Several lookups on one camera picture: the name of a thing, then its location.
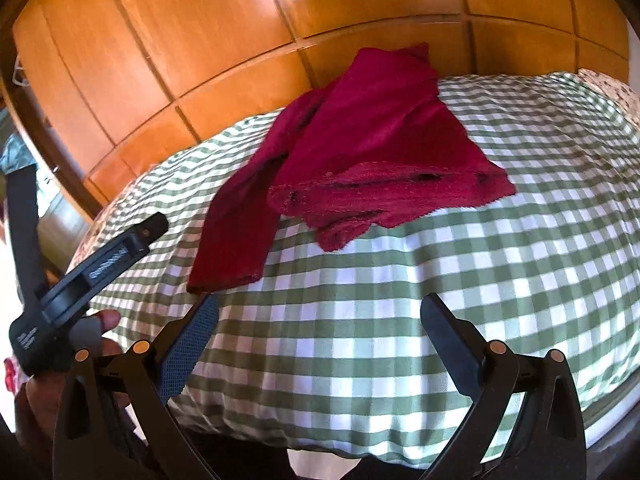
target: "brass rivet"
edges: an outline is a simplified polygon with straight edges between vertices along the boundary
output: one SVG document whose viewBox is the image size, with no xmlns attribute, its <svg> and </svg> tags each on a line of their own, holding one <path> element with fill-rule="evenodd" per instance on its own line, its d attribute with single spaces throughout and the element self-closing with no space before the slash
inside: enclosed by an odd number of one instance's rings
<svg viewBox="0 0 640 480">
<path fill-rule="evenodd" d="M 556 363 L 561 363 L 562 361 L 564 361 L 564 354 L 561 351 L 554 349 L 551 351 L 551 358 Z"/>
<path fill-rule="evenodd" d="M 151 345 L 149 344 L 149 341 L 146 341 L 146 340 L 144 340 L 144 339 L 143 339 L 143 340 L 141 340 L 141 341 L 136 341 L 136 342 L 133 344 L 133 351 L 134 351 L 136 354 L 143 354 L 143 353 L 145 353 L 147 350 L 149 350 L 149 347 L 150 347 L 150 346 L 151 346 Z"/>
<path fill-rule="evenodd" d="M 82 361 L 86 361 L 89 357 L 89 351 L 86 348 L 82 348 L 76 352 L 76 361 L 81 363 Z"/>
<path fill-rule="evenodd" d="M 505 345 L 502 341 L 491 341 L 489 343 L 489 350 L 494 354 L 504 354 L 507 351 L 507 345 Z"/>
</svg>

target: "black strap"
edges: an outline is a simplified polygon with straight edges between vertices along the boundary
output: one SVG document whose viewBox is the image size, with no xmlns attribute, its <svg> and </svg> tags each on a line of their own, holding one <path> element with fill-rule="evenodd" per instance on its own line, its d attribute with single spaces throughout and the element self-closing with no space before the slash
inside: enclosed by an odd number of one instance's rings
<svg viewBox="0 0 640 480">
<path fill-rule="evenodd" d="M 40 308 L 39 297 L 49 290 L 38 240 L 36 170 L 32 164 L 6 176 L 9 235 L 25 312 Z"/>
</svg>

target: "black clamp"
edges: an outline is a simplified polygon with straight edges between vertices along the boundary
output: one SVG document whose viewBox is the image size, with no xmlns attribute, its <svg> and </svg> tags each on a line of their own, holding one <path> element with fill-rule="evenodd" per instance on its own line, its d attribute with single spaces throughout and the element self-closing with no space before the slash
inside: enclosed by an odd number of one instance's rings
<svg viewBox="0 0 640 480">
<path fill-rule="evenodd" d="M 94 352 L 100 350 L 100 320 L 83 317 L 89 309 L 89 300 L 149 254 L 150 245 L 167 228 L 166 217 L 155 213 L 110 240 L 51 289 L 41 287 L 37 294 L 26 286 L 21 287 L 25 296 L 24 311 L 11 323 L 9 340 L 20 367 L 28 376 L 45 370 L 66 372 L 73 361 L 74 349 L 87 346 Z M 20 249 L 30 249 L 33 245 L 21 243 L 22 234 L 20 228 L 11 229 L 18 279 L 24 285 L 29 283 L 38 266 L 32 264 L 20 273 L 22 264 L 27 267 Z"/>
<path fill-rule="evenodd" d="M 437 296 L 420 306 L 422 326 L 459 393 L 471 397 L 466 417 L 421 480 L 527 480 L 586 478 L 580 402 L 564 354 L 514 354 L 487 342 L 472 323 L 457 319 Z M 525 392 L 511 437 L 497 465 L 481 460 L 512 394 Z"/>
<path fill-rule="evenodd" d="M 218 477 L 191 447 L 166 408 L 182 392 L 218 323 L 213 296 L 203 296 L 186 316 L 169 322 L 150 342 L 124 354 L 76 353 L 60 403 L 53 447 L 56 480 L 156 480 L 157 472 L 130 439 L 115 392 L 129 396 L 156 465 L 167 479 Z"/>
</svg>

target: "red cloth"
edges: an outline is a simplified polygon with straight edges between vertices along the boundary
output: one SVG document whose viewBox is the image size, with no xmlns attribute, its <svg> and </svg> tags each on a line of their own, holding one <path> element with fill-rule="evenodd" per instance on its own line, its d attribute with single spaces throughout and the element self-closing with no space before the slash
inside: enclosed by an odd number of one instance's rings
<svg viewBox="0 0 640 480">
<path fill-rule="evenodd" d="M 374 223 L 391 228 L 515 191 L 439 100 L 427 45 L 363 48 L 341 78 L 287 106 L 218 191 L 188 290 L 259 280 L 280 214 L 302 218 L 333 251 Z"/>
<path fill-rule="evenodd" d="M 15 395 L 15 367 L 9 357 L 4 360 L 4 386 L 8 392 Z"/>
</svg>

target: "green gingham bedspread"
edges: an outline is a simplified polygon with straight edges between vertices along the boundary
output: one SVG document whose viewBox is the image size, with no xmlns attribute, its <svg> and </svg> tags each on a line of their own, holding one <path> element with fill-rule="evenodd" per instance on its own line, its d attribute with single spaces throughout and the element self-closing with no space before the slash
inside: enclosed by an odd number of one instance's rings
<svg viewBox="0 0 640 480">
<path fill-rule="evenodd" d="M 170 401 L 180 423 L 427 467 L 470 405 L 420 326 L 428 292 L 515 352 L 561 349 L 583 408 L 637 367 L 638 132 L 567 73 L 448 78 L 440 97 L 518 193 L 392 230 L 374 226 L 334 253 L 283 218 L 264 278 L 219 294 L 216 333 Z M 115 334 L 125 348 L 192 305 L 185 286 L 209 201 L 276 116 L 240 121 L 177 153 L 114 204 L 96 246 L 155 211 L 170 225 L 92 302 L 122 313 Z M 519 402 L 487 456 L 500 453 Z"/>
</svg>

